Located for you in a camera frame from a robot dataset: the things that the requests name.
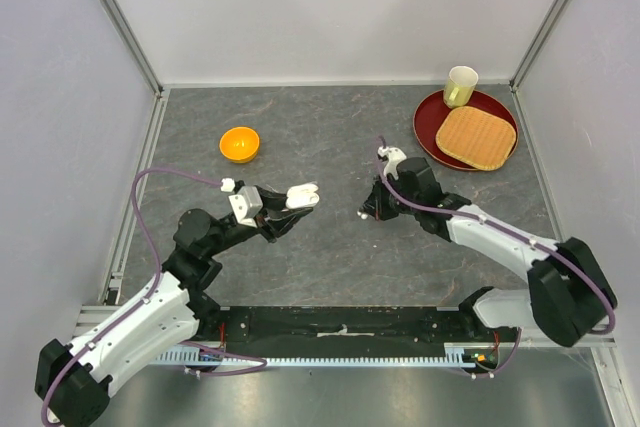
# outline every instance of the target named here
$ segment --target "mug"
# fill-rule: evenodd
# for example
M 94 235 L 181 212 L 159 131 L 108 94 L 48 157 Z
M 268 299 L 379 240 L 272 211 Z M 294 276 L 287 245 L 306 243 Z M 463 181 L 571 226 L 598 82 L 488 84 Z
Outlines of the mug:
M 450 109 L 467 105 L 477 83 L 478 73 L 471 67 L 454 67 L 449 71 L 449 80 L 444 88 L 444 103 Z

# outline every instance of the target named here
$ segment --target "white wall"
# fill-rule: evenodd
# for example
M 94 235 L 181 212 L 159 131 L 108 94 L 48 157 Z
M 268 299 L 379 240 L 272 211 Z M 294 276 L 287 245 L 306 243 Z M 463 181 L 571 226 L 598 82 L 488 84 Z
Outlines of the white wall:
M 640 392 L 640 0 L 572 0 L 522 87 L 562 230 L 618 295 L 616 339 Z
M 552 0 L 118 0 L 164 83 L 514 73 Z
M 0 0 L 0 424 L 95 302 L 152 93 L 98 0 Z

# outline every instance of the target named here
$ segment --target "gray floor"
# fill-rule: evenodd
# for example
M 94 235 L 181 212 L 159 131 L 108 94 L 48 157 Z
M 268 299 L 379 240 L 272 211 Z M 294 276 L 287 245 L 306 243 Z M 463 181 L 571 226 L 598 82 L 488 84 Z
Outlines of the gray floor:
M 287 368 L 226 378 L 148 367 L 95 427 L 613 427 L 588 353 L 521 350 L 494 380 L 439 369 Z
M 173 90 L 153 165 L 233 177 L 279 190 L 317 181 L 321 202 L 278 243 L 261 238 L 217 259 L 224 265 L 209 293 L 223 305 L 445 305 L 479 287 L 521 287 L 505 268 L 420 230 L 408 217 L 362 221 L 356 210 L 374 175 L 373 138 L 423 155 L 412 117 L 433 86 L 287 87 Z M 514 111 L 507 86 L 479 88 Z M 232 164 L 218 150 L 229 128 L 248 125 L 259 156 Z M 462 194 L 522 229 L 552 236 L 528 147 L 520 144 L 496 172 L 453 171 L 434 163 L 443 189 Z M 168 175 L 151 177 L 142 212 L 165 258 L 179 216 L 191 207 L 229 211 L 219 191 Z M 120 301 L 151 277 L 149 250 L 136 230 Z

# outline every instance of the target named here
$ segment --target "plate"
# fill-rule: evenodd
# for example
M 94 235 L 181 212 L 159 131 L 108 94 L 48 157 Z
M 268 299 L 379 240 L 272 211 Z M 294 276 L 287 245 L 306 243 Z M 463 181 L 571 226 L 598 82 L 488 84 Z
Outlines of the plate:
M 516 131 L 516 142 L 513 144 L 511 152 L 509 152 L 509 157 L 511 157 L 518 146 L 518 125 L 516 124 L 516 119 L 511 112 L 509 112 L 509 109 L 490 95 L 477 90 L 471 94 L 471 99 L 469 99 L 467 105 L 500 117 L 513 126 L 513 129 Z M 464 162 L 448 156 L 438 148 L 436 144 L 436 134 L 444 122 L 444 119 L 449 115 L 449 112 L 451 112 L 451 109 L 444 103 L 442 90 L 434 92 L 420 102 L 415 114 L 413 114 L 413 131 L 416 134 L 418 142 L 431 157 L 447 167 L 456 170 L 480 171 L 475 167 L 471 167 Z

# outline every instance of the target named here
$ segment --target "pale yellow cup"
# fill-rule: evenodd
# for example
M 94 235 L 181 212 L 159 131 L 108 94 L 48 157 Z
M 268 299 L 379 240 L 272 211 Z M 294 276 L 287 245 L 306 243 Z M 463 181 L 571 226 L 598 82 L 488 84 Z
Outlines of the pale yellow cup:
M 467 105 L 477 84 L 478 73 L 471 67 L 454 67 L 449 72 L 449 80 L 444 88 L 444 103 L 450 109 Z

